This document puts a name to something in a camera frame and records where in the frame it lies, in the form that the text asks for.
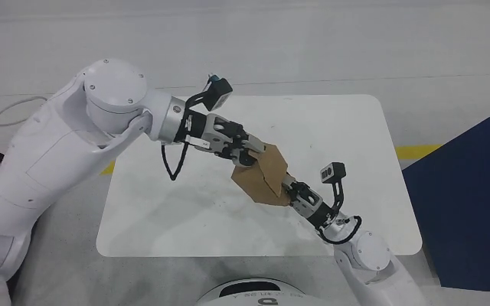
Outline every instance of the cardboard flap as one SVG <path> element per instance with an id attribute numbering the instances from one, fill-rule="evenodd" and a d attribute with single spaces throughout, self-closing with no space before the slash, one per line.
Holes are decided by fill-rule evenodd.
<path id="1" fill-rule="evenodd" d="M 250 152 L 249 154 L 257 159 L 264 181 L 269 185 L 270 190 L 279 197 L 283 189 L 283 179 L 286 176 L 288 164 L 275 145 L 267 143 L 264 145 L 266 146 L 264 153 L 259 155 L 256 152 Z"/>
<path id="2" fill-rule="evenodd" d="M 249 168 L 235 167 L 231 179 L 255 203 L 289 206 L 289 196 L 283 192 L 282 186 L 288 165 L 275 145 L 265 146 L 262 154 L 250 151 L 249 155 L 257 162 Z"/>

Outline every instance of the white table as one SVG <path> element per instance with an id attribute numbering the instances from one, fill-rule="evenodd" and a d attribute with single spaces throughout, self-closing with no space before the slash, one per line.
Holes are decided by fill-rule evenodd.
<path id="1" fill-rule="evenodd" d="M 331 203 L 319 170 L 345 163 L 342 211 L 363 218 L 397 255 L 422 240 L 379 101 L 372 96 L 232 96 L 216 113 L 278 145 L 288 171 Z M 177 164 L 181 146 L 168 149 Z M 333 248 L 292 208 L 254 203 L 230 161 L 189 148 L 177 181 L 146 135 L 116 161 L 97 237 L 109 257 L 322 256 Z"/>

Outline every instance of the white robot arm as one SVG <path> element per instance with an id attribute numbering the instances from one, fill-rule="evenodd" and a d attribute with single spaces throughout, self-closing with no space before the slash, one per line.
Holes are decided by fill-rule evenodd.
<path id="1" fill-rule="evenodd" d="M 241 167 L 255 162 L 248 152 L 263 152 L 258 138 L 240 124 L 191 109 L 203 103 L 208 111 L 215 110 L 231 93 L 224 79 L 211 76 L 208 84 L 185 102 L 148 89 L 141 71 L 124 61 L 100 60 L 81 70 L 26 121 L 0 164 L 0 301 L 6 290 L 2 279 L 18 270 L 38 217 L 70 188 L 100 173 L 142 133 L 162 143 L 169 173 L 164 145 L 174 142 L 185 144 L 183 154 L 193 145 Z M 337 204 L 326 206 L 292 177 L 283 185 L 291 206 L 326 242 L 335 244 L 335 259 L 363 306 L 422 305 L 418 287 L 382 239 L 358 231 L 360 218 L 347 218 Z M 378 274 L 365 283 L 354 269 Z"/>

